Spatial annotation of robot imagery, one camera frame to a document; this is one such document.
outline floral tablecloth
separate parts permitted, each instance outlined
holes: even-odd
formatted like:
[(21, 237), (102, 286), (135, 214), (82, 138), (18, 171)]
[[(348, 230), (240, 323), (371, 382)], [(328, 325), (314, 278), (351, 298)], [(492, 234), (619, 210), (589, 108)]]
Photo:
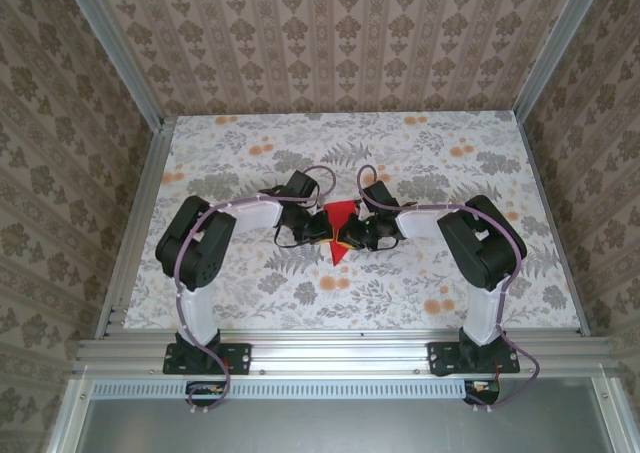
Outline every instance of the floral tablecloth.
[[(487, 195), (529, 250), (505, 324), (578, 327), (515, 118), (502, 111), (179, 118), (125, 327), (177, 327), (175, 287), (154, 250), (188, 195), (243, 197), (316, 163), (338, 176), (327, 202), (357, 197), (355, 173), (365, 163), (400, 203)], [(328, 186), (325, 173), (317, 178)], [(279, 249), (272, 230), (254, 230), (234, 239), (206, 290), (221, 328), (444, 328), (466, 316), (467, 283), (438, 238), (350, 251), (334, 267), (328, 245)]]

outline red cloth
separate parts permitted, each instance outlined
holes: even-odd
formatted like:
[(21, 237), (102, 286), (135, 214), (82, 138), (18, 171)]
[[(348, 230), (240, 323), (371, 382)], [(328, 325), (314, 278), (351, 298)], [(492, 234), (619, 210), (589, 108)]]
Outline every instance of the red cloth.
[(342, 245), (336, 243), (335, 235), (338, 230), (347, 222), (351, 213), (356, 213), (356, 202), (353, 200), (338, 201), (336, 203), (329, 203), (324, 205), (324, 209), (329, 215), (329, 223), (333, 227), (334, 239), (331, 240), (329, 246), (331, 247), (331, 258), (333, 259), (333, 266), (340, 263), (340, 260), (347, 254), (349, 248), (345, 248)]

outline wall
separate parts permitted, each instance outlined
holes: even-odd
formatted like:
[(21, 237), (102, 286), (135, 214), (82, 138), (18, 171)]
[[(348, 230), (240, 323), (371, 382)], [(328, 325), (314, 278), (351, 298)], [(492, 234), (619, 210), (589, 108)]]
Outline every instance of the wall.
[(74, 0), (0, 0), (0, 451), (56, 419), (149, 139)]
[(640, 0), (595, 0), (527, 118), (589, 323), (640, 411)]
[(164, 115), (510, 109), (566, 0), (102, 0)]

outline wire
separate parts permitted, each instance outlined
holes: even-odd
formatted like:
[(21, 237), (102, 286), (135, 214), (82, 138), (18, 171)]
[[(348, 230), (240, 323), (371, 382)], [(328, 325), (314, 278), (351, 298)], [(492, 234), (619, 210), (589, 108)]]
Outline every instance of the wire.
[(505, 341), (505, 343), (507, 343), (507, 345), (509, 345), (511, 348), (513, 348), (514, 350), (516, 350), (517, 352), (521, 353), (523, 356), (528, 358), (534, 364), (535, 369), (534, 369), (533, 374), (531, 375), (531, 377), (526, 381), (526, 383), (522, 386), (522, 388), (520, 388), (520, 390), (518, 390), (516, 393), (514, 393), (509, 398), (506, 398), (506, 399), (504, 399), (502, 401), (499, 401), (499, 402), (497, 402), (497, 403), (495, 403), (493, 405), (487, 405), (485, 402), (483, 402), (482, 400), (480, 400), (480, 399), (478, 399), (478, 398), (476, 398), (476, 397), (474, 397), (472, 395), (468, 395), (468, 396), (472, 400), (476, 401), (479, 405), (481, 405), (485, 409), (487, 409), (487, 411), (490, 411), (491, 409), (495, 409), (495, 408), (500, 408), (501, 406), (505, 406), (505, 405), (511, 403), (513, 400), (515, 400), (520, 395), (522, 395), (526, 391), (526, 389), (531, 386), (531, 384), (536, 380), (536, 378), (540, 374), (540, 363), (538, 362), (538, 360), (536, 360), (533, 357), (533, 355), (531, 355), (530, 353), (526, 352), (525, 350), (523, 350), (522, 348), (517, 346), (509, 338), (507, 338), (506, 333), (502, 329), (502, 317), (504, 315), (504, 303), (505, 303), (505, 300), (506, 300), (506, 297), (507, 297), (507, 288), (509, 288), (511, 283), (513, 283), (515, 281), (516, 277), (518, 276), (518, 273), (520, 273), (520, 270), (522, 269), (522, 254), (520, 253), (520, 248), (518, 248), (518, 244), (513, 239), (513, 237), (509, 234), (509, 232), (500, 223), (498, 223), (496, 220), (491, 218), (486, 213), (483, 213), (482, 211), (477, 210), (475, 208), (471, 208), (471, 207), (469, 207), (467, 205), (436, 204), (436, 205), (389, 206), (389, 205), (385, 205), (384, 203), (379, 203), (379, 202), (375, 201), (373, 198), (371, 198), (369, 195), (367, 195), (367, 193), (364, 191), (364, 188), (362, 187), (362, 173), (367, 169), (369, 169), (369, 170), (371, 170), (373, 172), (373, 181), (374, 182), (377, 181), (378, 172), (376, 171), (375, 167), (373, 165), (366, 164), (362, 168), (360, 168), (360, 170), (358, 171), (358, 174), (356, 176), (356, 183), (358, 185), (358, 190), (360, 192), (360, 195), (364, 199), (366, 199), (369, 203), (371, 203), (373, 206), (377, 206), (378, 208), (383, 208), (383, 209), (392, 210), (392, 211), (411, 211), (411, 210), (463, 210), (463, 211), (467, 211), (467, 212), (473, 214), (474, 216), (482, 218), (483, 220), (485, 220), (487, 223), (489, 223), (491, 226), (493, 226), (509, 242), (509, 245), (513, 249), (513, 253), (514, 253), (515, 257), (516, 257), (516, 266), (513, 269), (513, 272), (511, 273), (509, 278), (504, 283), (502, 283), (502, 288), (500, 289), (500, 301), (499, 301), (499, 304), (498, 304), (498, 315), (496, 317), (496, 328), (498, 330), (498, 333), (502, 337), (502, 339)]
[(336, 174), (335, 172), (329, 168), (328, 166), (324, 166), (324, 165), (314, 165), (311, 166), (309, 168), (307, 168), (306, 170), (304, 170), (304, 173), (311, 171), (311, 170), (325, 170), (328, 171), (331, 174), (331, 186), (323, 193), (319, 193), (317, 196), (315, 197), (310, 197), (310, 198), (296, 198), (296, 197), (287, 197), (287, 196), (265, 196), (265, 195), (260, 195), (257, 194), (256, 196), (252, 196), (252, 197), (248, 197), (248, 198), (239, 198), (236, 200), (230, 200), (224, 203), (218, 203), (217, 205), (214, 206), (210, 206), (209, 209), (207, 211), (205, 211), (200, 218), (198, 218), (198, 220), (195, 222), (195, 224), (191, 227), (191, 230), (189, 231), (189, 233), (187, 234), (186, 238), (184, 239), (184, 242), (182, 243), (182, 246), (180, 247), (180, 250), (178, 251), (178, 256), (176, 257), (176, 264), (174, 265), (173, 268), (173, 277), (175, 280), (175, 285), (176, 285), (176, 289), (177, 289), (177, 293), (176, 293), (176, 310), (178, 311), (178, 318), (180, 320), (180, 325), (182, 326), (183, 331), (185, 332), (185, 334), (187, 335), (187, 338), (189, 339), (189, 341), (196, 347), (198, 348), (200, 351), (206, 353), (207, 355), (209, 355), (211, 358), (213, 358), (213, 360), (218, 364), (218, 366), (220, 367), (220, 369), (222, 370), (223, 374), (224, 374), (224, 379), (225, 379), (225, 385), (224, 385), (224, 389), (222, 390), (222, 393), (220, 394), (220, 396), (218, 397), (218, 399), (216, 399), (211, 405), (207, 406), (207, 407), (198, 407), (193, 403), (193, 391), (195, 390), (191, 390), (188, 398), (187, 398), (187, 402), (189, 403), (189, 406), (191, 406), (192, 411), (195, 410), (200, 410), (200, 411), (208, 411), (212, 408), (217, 407), (218, 405), (220, 405), (220, 403), (222, 403), (222, 401), (227, 397), (227, 395), (229, 394), (229, 389), (231, 388), (231, 375), (229, 374), (229, 369), (226, 367), (226, 365), (222, 362), (222, 360), (220, 359), (220, 357), (218, 355), (216, 355), (213, 351), (211, 351), (209, 348), (207, 348), (205, 345), (203, 345), (202, 343), (200, 343), (198, 341), (198, 339), (193, 335), (193, 333), (191, 332), (191, 329), (189, 328), (189, 325), (187, 324), (185, 315), (184, 315), (184, 311), (182, 309), (182, 292), (184, 291), (184, 285), (180, 282), (180, 267), (182, 266), (182, 261), (184, 260), (184, 256), (187, 252), (187, 248), (189, 246), (189, 244), (191, 243), (191, 240), (193, 240), (193, 237), (198, 233), (198, 231), (200, 230), (200, 228), (202, 228), (202, 225), (205, 223), (205, 221), (207, 221), (207, 219), (213, 215), (216, 211), (218, 210), (222, 210), (224, 208), (228, 208), (230, 206), (238, 206), (238, 205), (243, 205), (243, 204), (247, 204), (247, 203), (252, 203), (254, 202), (256, 199), (259, 201), (265, 201), (265, 202), (280, 202), (280, 201), (290, 201), (290, 202), (295, 202), (295, 203), (306, 203), (308, 201), (322, 201), (327, 195), (329, 195), (334, 188), (336, 187), (336, 183), (337, 183), (337, 179), (336, 179)]

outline floral wallpaper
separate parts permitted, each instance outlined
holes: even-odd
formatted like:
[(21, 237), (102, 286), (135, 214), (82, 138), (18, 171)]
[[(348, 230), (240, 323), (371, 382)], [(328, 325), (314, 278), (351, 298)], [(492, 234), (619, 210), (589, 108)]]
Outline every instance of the floral wallpaper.
[(567, 0), (101, 0), (163, 115), (511, 109)]
[[(505, 325), (578, 328), (510, 111), (180, 117), (125, 327), (178, 327), (175, 285), (162, 273), (155, 249), (187, 196), (212, 203), (245, 197), (286, 183), (295, 169), (322, 164), (337, 175), (326, 201), (356, 199), (355, 175), (366, 163), (376, 166), (401, 204), (491, 198), (528, 248), (507, 299)], [(309, 174), (328, 187), (328, 175)], [(373, 175), (363, 181), (373, 182)], [(337, 266), (328, 244), (282, 249), (272, 229), (252, 230), (232, 240), (220, 274), (202, 294), (226, 329), (459, 328), (470, 285), (433, 226), (428, 238), (391, 251), (350, 251)], [(286, 233), (279, 238), (288, 240)]]
[(150, 134), (74, 0), (0, 0), (0, 451), (46, 445)]
[(594, 332), (640, 412), (640, 0), (595, 0), (526, 131)]

